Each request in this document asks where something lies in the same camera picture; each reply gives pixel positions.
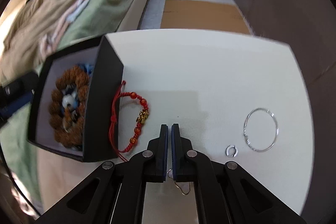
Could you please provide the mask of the black jewelry box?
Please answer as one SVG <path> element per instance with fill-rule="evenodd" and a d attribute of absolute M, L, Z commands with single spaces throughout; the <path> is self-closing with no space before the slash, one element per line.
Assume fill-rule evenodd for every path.
<path fill-rule="evenodd" d="M 106 35 L 47 57 L 31 104 L 29 143 L 81 162 L 115 158 L 118 137 L 109 130 L 118 118 L 122 75 L 123 63 Z"/>

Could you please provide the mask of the thin silver bangle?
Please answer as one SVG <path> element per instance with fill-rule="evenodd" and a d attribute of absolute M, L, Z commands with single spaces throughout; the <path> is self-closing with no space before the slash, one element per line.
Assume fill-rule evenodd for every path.
<path fill-rule="evenodd" d="M 273 148 L 279 132 L 275 114 L 265 107 L 251 110 L 243 124 L 244 141 L 252 151 L 257 153 L 263 153 Z"/>

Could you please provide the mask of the pink white plush cloth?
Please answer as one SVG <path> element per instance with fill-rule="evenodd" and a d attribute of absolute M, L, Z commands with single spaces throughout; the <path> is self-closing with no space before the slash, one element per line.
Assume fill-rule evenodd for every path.
<path fill-rule="evenodd" d="M 55 28 L 46 33 L 40 39 L 40 54 L 44 61 L 49 55 L 57 50 L 59 42 L 63 37 L 67 28 L 76 20 L 81 12 L 86 8 L 90 0 L 77 0 L 70 8 L 68 8 L 59 20 L 56 22 Z"/>

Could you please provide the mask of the beige blanket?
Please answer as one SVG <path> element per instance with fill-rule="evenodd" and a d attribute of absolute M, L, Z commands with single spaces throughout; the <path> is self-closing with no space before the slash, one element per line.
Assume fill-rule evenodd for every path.
<path fill-rule="evenodd" d="M 45 60 L 41 43 L 52 34 L 62 15 L 77 0 L 29 0 L 18 12 L 3 41 L 1 84 L 7 83 Z"/>

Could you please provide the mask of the white low table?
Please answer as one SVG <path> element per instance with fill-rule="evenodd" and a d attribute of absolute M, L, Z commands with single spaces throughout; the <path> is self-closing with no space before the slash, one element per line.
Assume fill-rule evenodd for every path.
<path fill-rule="evenodd" d="M 194 185 L 184 196 L 167 176 L 173 168 L 171 127 L 210 160 L 235 161 L 298 214 L 309 184 L 313 129 L 305 85 L 288 46 L 244 35 L 200 30 L 147 30 L 106 35 L 123 63 L 116 157 L 73 160 L 41 171 L 44 194 L 61 193 L 48 210 L 105 161 L 120 164 L 145 151 L 168 127 L 166 180 L 148 182 L 141 223 L 199 223 Z M 269 151 L 245 143 L 243 124 L 251 110 L 276 116 L 279 136 Z"/>

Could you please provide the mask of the green bed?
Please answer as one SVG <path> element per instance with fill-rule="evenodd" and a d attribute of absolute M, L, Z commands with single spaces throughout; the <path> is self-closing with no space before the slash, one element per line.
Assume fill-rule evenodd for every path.
<path fill-rule="evenodd" d="M 67 28 L 56 51 L 68 47 L 72 41 L 77 39 L 115 32 L 119 28 L 133 2 L 134 0 L 90 0 L 86 8 Z M 30 71 L 40 69 L 44 61 Z"/>

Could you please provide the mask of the flattened cardboard on floor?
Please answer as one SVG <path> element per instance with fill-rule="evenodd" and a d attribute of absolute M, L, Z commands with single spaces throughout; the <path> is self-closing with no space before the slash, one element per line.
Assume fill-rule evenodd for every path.
<path fill-rule="evenodd" d="M 249 28 L 236 6 L 191 0 L 165 1 L 161 29 L 168 28 L 250 34 Z"/>

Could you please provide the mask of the dark wooden wardrobe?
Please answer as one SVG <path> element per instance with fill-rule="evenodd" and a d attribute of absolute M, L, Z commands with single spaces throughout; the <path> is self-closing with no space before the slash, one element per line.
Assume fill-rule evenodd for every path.
<path fill-rule="evenodd" d="M 309 93 L 315 138 L 313 175 L 302 216 L 335 214 L 335 0 L 234 0 L 255 34 L 288 43 Z"/>

